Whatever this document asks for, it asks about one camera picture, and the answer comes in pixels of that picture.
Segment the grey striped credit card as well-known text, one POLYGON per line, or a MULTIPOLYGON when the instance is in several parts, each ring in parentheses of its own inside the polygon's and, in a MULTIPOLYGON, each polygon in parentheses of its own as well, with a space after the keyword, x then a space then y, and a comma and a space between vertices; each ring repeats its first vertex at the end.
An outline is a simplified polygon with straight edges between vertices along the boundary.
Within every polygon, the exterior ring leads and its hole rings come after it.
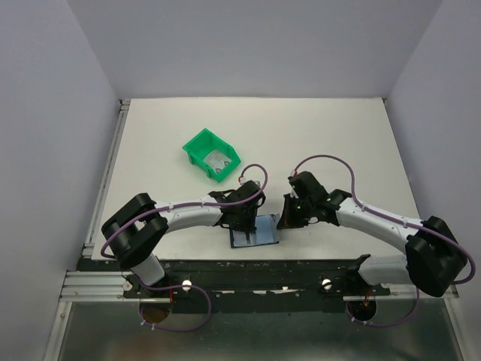
POLYGON ((252 247, 256 243, 254 232, 234 232, 233 245, 235 247, 252 247))

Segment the blue leather card holder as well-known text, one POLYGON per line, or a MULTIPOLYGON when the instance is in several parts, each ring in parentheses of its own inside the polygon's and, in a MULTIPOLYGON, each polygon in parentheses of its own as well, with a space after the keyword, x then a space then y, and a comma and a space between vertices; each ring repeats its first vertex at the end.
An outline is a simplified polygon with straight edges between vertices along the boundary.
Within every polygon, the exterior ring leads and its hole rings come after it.
MULTIPOLYGON (((256 235, 256 243, 252 247, 266 246, 272 244, 278 244, 280 239, 276 226, 273 220, 274 214, 259 215, 256 217, 256 230, 254 231, 256 235)), ((230 244, 231 248, 246 248, 246 247, 235 247, 233 245, 233 233, 235 231, 230 230, 230 244)))

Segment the green plastic bin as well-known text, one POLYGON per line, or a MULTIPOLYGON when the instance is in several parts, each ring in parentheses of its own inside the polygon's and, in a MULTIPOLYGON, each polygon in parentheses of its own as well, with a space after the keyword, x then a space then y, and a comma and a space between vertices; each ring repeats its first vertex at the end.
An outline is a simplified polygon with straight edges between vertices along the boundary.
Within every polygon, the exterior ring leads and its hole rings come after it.
POLYGON ((202 129, 185 143, 182 149, 186 152, 192 165, 199 167, 208 178, 217 183, 223 182, 241 164, 241 159, 235 149, 207 128, 202 129), (204 163, 206 155, 214 149, 220 150, 231 159, 231 163, 219 174, 216 174, 212 168, 204 163))

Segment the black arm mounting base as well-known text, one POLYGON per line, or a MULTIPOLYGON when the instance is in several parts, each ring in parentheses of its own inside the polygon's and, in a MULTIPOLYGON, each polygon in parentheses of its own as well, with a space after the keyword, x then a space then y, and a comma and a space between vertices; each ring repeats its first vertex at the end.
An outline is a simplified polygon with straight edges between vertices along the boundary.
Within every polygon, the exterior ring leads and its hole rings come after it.
POLYGON ((388 296, 355 276, 357 259, 163 260, 166 276, 152 289, 129 275, 126 299, 158 302, 175 313, 341 313, 344 300, 388 296))

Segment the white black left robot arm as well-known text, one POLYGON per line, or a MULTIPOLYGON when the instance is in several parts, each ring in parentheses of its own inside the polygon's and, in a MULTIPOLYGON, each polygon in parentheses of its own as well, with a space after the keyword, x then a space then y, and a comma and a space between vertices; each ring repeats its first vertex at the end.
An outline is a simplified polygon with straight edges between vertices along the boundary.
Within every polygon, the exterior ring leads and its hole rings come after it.
POLYGON ((165 270, 153 254, 162 236, 195 226, 252 233, 264 202, 262 188, 252 180, 236 190, 213 191, 195 201, 160 208, 148 193, 139 193, 104 222, 101 233, 119 268, 132 271, 140 278, 141 289, 157 297, 167 286, 165 270))

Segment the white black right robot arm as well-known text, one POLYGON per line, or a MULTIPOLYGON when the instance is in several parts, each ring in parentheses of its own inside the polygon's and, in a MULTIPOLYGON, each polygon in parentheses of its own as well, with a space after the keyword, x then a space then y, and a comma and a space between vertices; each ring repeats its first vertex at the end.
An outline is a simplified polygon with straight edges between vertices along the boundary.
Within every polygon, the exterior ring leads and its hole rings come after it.
POLYGON ((467 265, 467 256, 438 217, 416 220, 378 209, 369 211, 352 193, 328 192, 308 171, 288 180, 292 190, 284 196, 278 229, 330 223, 363 232, 398 250, 396 256, 360 256, 345 278, 351 293, 361 295, 380 284, 412 284, 430 296, 441 297, 467 265))

